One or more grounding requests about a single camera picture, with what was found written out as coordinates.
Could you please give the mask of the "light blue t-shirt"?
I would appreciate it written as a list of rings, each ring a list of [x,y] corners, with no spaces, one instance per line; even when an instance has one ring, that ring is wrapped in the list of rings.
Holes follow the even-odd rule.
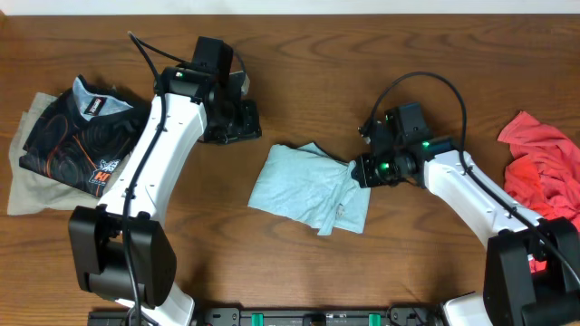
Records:
[[[309,225],[320,236],[335,228],[360,234],[371,190],[352,178],[355,163],[331,158],[315,143],[297,149],[274,145],[248,206]]]

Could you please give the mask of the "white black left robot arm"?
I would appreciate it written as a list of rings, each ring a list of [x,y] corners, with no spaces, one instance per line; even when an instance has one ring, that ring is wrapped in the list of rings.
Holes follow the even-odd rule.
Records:
[[[190,61],[154,72],[148,122],[127,165],[96,207],[78,206],[68,230],[80,288],[122,305],[90,325],[190,325],[195,302],[175,282],[177,256],[164,225],[171,193],[197,143],[229,145],[262,135],[238,53],[199,37]]]

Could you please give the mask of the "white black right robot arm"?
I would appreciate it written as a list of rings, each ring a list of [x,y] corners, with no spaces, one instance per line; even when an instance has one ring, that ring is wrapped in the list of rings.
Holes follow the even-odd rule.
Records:
[[[370,150],[355,160],[361,187],[415,183],[443,200],[486,250],[484,284],[448,300],[435,325],[567,325],[579,320],[579,234],[519,204],[451,137],[434,137],[419,103],[370,116]]]

